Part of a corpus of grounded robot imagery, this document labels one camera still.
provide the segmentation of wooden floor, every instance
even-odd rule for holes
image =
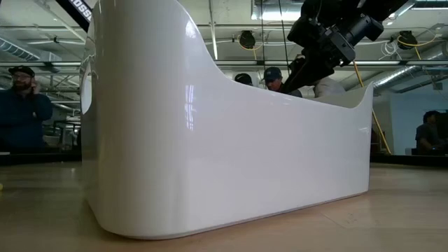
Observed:
[[[448,171],[373,165],[364,195],[168,241],[103,231],[79,164],[0,167],[0,251],[448,251]]]

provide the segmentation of person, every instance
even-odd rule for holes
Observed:
[[[329,77],[325,77],[321,80],[316,81],[313,87],[314,97],[324,97],[327,95],[340,95],[345,93],[344,87],[339,84],[336,80]]]
[[[0,91],[0,149],[39,152],[45,147],[42,122],[51,118],[51,101],[39,94],[34,71],[27,66],[9,69],[13,86]]]
[[[274,92],[280,91],[281,87],[284,85],[281,81],[283,76],[281,75],[280,68],[270,67],[265,70],[265,83],[266,87]],[[302,93],[299,90],[294,90],[289,95],[302,98]]]
[[[437,111],[426,112],[423,116],[423,124],[416,129],[416,149],[418,155],[434,155],[437,149],[443,146],[444,141],[439,139],[436,116]]]
[[[237,74],[235,76],[235,81],[241,84],[245,84],[245,85],[250,85],[253,86],[252,84],[252,78],[250,75],[248,75],[247,73],[240,73]]]

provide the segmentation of baseball cap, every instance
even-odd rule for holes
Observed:
[[[235,81],[245,85],[252,85],[252,78],[247,73],[237,74]]]
[[[281,78],[281,71],[280,68],[278,67],[270,67],[268,69],[265,70],[265,82],[272,82],[275,81],[276,79]]]
[[[11,74],[15,74],[17,72],[26,73],[26,74],[30,75],[31,77],[34,77],[34,75],[35,75],[33,69],[30,69],[28,66],[16,66],[16,67],[8,69],[8,71]]]

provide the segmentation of robotic arm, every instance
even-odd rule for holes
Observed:
[[[382,22],[407,0],[306,0],[288,40],[302,46],[290,65],[291,74],[280,90],[289,93],[313,85],[356,58],[354,46],[364,37],[375,41]]]

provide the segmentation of glossy white surface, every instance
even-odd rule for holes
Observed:
[[[371,87],[312,101],[233,82],[176,0],[100,0],[92,23],[83,171],[104,229],[179,237],[368,189]]]

